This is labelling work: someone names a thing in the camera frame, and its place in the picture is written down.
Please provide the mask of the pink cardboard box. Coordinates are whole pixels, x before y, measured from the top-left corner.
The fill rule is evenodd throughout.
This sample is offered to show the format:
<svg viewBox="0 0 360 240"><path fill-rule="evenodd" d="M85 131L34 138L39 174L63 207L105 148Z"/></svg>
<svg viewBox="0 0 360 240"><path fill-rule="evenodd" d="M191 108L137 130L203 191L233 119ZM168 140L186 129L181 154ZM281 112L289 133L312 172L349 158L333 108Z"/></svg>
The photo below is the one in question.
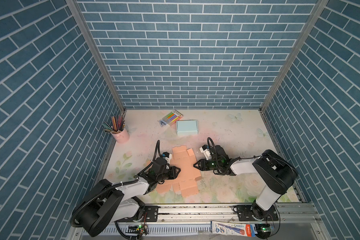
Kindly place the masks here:
<svg viewBox="0 0 360 240"><path fill-rule="evenodd" d="M151 204L196 203L200 201L197 182L201 180L201 172L193 165L196 156L192 149L186 146L173 148L173 159L170 165L180 168L175 180L167 180L162 185L144 196Z"/></svg>

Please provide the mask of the light blue paper box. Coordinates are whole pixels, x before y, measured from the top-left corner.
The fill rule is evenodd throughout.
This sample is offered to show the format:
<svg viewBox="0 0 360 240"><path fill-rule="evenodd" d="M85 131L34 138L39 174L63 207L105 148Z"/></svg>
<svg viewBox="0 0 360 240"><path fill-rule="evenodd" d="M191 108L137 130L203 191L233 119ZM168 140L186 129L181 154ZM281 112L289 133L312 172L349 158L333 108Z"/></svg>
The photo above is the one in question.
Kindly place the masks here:
<svg viewBox="0 0 360 240"><path fill-rule="evenodd" d="M177 135L190 136L198 134L197 120L177 121Z"/></svg>

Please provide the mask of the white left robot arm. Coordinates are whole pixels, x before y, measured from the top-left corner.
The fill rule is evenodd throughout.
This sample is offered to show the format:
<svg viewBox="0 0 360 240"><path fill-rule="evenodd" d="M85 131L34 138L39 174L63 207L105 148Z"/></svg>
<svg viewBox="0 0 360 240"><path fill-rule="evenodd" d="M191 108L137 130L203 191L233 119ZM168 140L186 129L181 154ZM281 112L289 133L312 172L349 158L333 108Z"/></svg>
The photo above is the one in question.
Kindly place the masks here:
<svg viewBox="0 0 360 240"><path fill-rule="evenodd" d="M175 180L180 172L180 168L171 166L167 159L159 157L131 181L113 184L103 179L74 208L70 225L84 228L91 237L95 237L111 222L140 222L146 215L146 204L138 197L152 192L167 180Z"/></svg>

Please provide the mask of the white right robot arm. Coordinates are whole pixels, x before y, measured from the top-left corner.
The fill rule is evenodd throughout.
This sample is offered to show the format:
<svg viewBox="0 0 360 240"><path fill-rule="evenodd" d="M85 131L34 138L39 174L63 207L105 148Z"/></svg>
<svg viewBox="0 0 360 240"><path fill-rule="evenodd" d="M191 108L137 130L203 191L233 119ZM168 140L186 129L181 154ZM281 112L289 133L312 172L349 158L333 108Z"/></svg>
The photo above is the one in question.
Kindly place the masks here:
<svg viewBox="0 0 360 240"><path fill-rule="evenodd" d="M295 167L272 150L251 158L229 158L220 146L204 145L200 148L205 158L193 167L200 171L213 171L220 176L259 174L265 187L252 203L251 213L256 220L263 220L277 200L294 184L298 177Z"/></svg>

